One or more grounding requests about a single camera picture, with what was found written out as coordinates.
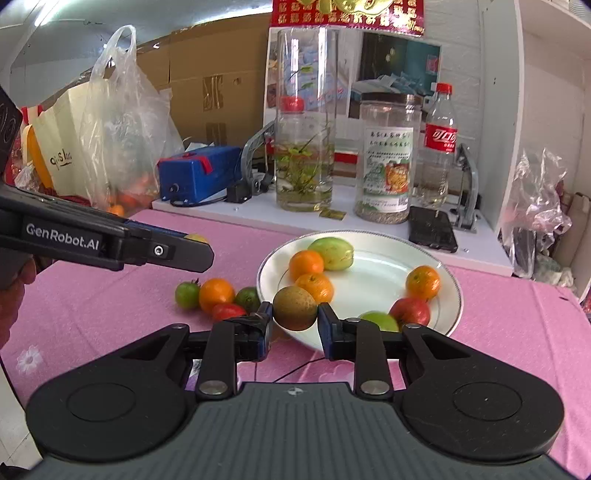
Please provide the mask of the person's left hand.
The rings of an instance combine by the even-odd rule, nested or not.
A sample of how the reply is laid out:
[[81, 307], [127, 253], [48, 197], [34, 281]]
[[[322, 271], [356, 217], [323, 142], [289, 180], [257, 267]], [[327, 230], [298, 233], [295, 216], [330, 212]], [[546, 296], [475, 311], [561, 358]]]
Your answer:
[[36, 278], [36, 265], [33, 259], [29, 260], [15, 277], [11, 285], [1, 291], [0, 295], [0, 347], [3, 347], [10, 338], [10, 329], [18, 318], [19, 308], [22, 304], [25, 288], [34, 282]]

